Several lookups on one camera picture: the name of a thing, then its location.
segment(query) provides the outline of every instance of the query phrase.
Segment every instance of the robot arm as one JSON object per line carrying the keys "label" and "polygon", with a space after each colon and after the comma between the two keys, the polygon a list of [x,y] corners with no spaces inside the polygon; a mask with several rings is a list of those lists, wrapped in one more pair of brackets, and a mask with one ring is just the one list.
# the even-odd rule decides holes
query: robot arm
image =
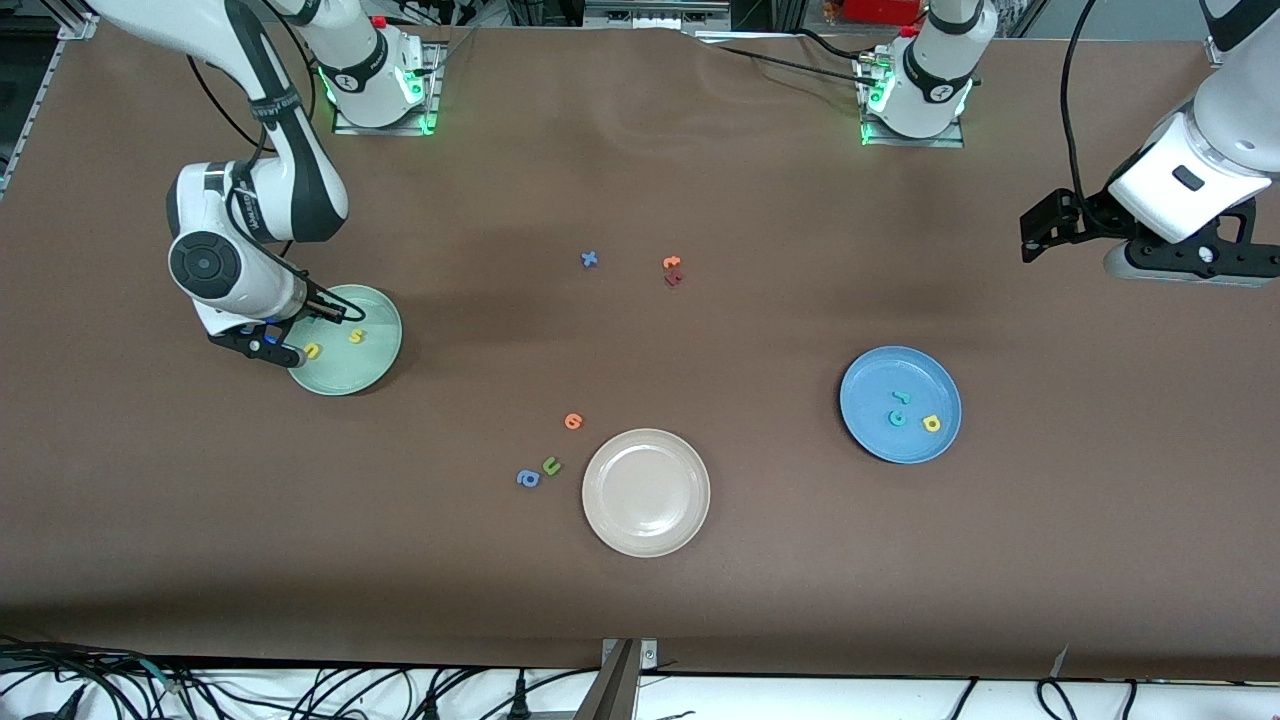
{"label": "robot arm", "polygon": [[169,269],[214,343],[287,368],[302,364],[265,325],[287,333],[306,314],[342,322],[347,311],[262,245],[329,240],[347,218],[347,191],[261,22],[243,0],[95,6],[143,40],[221,68],[248,96],[276,156],[182,169],[168,197]]}
{"label": "robot arm", "polygon": [[[1235,13],[1270,5],[1252,27],[1226,24]],[[1181,242],[1271,184],[1280,173],[1280,13],[1274,0],[1240,0],[1230,13],[1206,6],[1215,42],[1228,51],[1183,106],[1148,138],[1140,156],[1110,186],[1135,220],[1169,242]],[[1228,33],[1224,42],[1219,35]]]}
{"label": "robot arm", "polygon": [[[1023,261],[1098,237],[1121,278],[1257,287],[1280,247],[1252,242],[1253,196],[1280,174],[1280,0],[1201,0],[1221,69],[1088,199],[1057,190],[1021,218]],[[1219,236],[1221,218],[1240,222]]]}
{"label": "robot arm", "polygon": [[973,69],[991,38],[997,14],[988,0],[933,0],[915,37],[899,37],[883,50],[896,72],[867,110],[893,132],[933,137],[964,110]]}

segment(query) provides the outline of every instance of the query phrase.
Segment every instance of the green plate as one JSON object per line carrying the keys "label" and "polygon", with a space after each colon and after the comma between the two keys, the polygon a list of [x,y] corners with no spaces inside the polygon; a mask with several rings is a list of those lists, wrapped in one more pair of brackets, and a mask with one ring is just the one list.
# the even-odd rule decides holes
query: green plate
{"label": "green plate", "polygon": [[[358,305],[367,318],[358,323],[330,323],[310,316],[294,323],[284,342],[300,351],[314,342],[320,346],[320,355],[298,368],[289,368],[289,374],[314,393],[351,395],[387,374],[399,355],[404,328],[396,304],[381,292],[364,284],[340,284],[332,290]],[[365,331],[360,343],[351,342],[355,329]]]}

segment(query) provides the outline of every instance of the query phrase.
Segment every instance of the robot logo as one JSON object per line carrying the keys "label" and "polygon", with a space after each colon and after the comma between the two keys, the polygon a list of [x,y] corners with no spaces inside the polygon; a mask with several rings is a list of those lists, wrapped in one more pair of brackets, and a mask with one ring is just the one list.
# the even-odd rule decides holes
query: robot logo
{"label": "robot logo", "polygon": [[333,82],[334,85],[346,90],[347,92],[355,92],[360,90],[360,81],[348,74],[333,76]]}

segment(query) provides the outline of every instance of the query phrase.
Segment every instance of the plate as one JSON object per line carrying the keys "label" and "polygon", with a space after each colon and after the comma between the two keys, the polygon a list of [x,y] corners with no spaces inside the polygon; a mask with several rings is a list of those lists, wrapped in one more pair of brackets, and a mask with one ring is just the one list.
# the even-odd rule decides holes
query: plate
{"label": "plate", "polygon": [[[872,455],[890,462],[925,462],[951,447],[960,432],[960,391],[946,369],[919,350],[877,347],[845,373],[840,414]],[[925,428],[929,418],[937,419],[936,432]]]}
{"label": "plate", "polygon": [[582,510],[604,544],[660,557],[694,539],[710,509],[707,465],[678,436],[641,428],[595,451],[582,478]]}
{"label": "plate", "polygon": [[[351,395],[378,382],[399,355],[403,327],[390,297],[362,284],[340,284],[332,291],[365,311],[361,322],[330,323],[316,316],[293,324],[284,341],[302,350],[320,346],[320,355],[289,374],[300,386],[317,395]],[[351,342],[351,331],[365,331],[361,342]]]}

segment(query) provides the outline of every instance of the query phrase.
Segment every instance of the cream plate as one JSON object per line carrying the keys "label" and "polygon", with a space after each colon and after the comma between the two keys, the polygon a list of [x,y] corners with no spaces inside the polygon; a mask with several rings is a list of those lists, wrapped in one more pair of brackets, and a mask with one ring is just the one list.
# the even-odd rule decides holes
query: cream plate
{"label": "cream plate", "polygon": [[604,544],[632,557],[660,557],[694,539],[710,507],[707,465],[666,430],[627,430],[586,465],[582,510]]}

